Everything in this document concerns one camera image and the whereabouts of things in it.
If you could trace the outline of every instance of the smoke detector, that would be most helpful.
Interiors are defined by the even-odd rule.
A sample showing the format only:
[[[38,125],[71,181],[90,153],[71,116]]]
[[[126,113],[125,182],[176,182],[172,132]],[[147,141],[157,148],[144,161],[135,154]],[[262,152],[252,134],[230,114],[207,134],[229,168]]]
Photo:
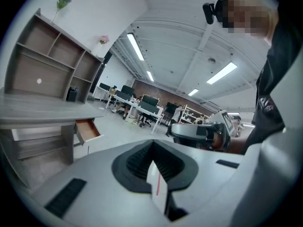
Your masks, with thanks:
[[[207,61],[209,64],[212,64],[212,65],[214,65],[216,63],[216,60],[214,58],[209,58]]]

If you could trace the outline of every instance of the red line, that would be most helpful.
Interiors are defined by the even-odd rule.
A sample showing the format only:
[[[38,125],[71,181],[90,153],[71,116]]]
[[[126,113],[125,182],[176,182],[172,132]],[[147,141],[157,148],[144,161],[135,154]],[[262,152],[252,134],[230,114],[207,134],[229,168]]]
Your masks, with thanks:
[[[159,173],[159,178],[158,178],[158,187],[157,187],[157,193],[156,196],[159,194],[159,189],[160,189],[160,179],[161,179],[161,174]]]

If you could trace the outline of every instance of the black shirt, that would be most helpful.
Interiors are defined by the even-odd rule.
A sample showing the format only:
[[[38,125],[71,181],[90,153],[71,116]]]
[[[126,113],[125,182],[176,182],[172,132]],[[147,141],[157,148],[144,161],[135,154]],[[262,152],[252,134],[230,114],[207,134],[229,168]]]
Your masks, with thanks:
[[[270,93],[293,64],[300,50],[302,37],[280,6],[278,14],[279,21],[273,34],[272,46],[257,80],[256,110],[252,121],[255,128],[246,141],[243,154],[250,145],[261,143],[269,135],[284,128],[282,117]]]

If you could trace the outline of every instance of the drawer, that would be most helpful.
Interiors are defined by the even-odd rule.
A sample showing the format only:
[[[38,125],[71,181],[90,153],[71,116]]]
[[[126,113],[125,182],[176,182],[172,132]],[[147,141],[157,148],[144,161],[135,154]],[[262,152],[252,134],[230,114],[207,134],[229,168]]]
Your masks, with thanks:
[[[76,120],[76,133],[81,145],[90,145],[102,137],[92,119]]]

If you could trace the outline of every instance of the open drawer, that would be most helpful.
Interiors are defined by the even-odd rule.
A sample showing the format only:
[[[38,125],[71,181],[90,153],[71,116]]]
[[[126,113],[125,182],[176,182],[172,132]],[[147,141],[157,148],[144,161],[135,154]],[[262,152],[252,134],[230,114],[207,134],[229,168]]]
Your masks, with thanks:
[[[102,137],[92,119],[76,120],[76,133],[83,146],[92,146]]]

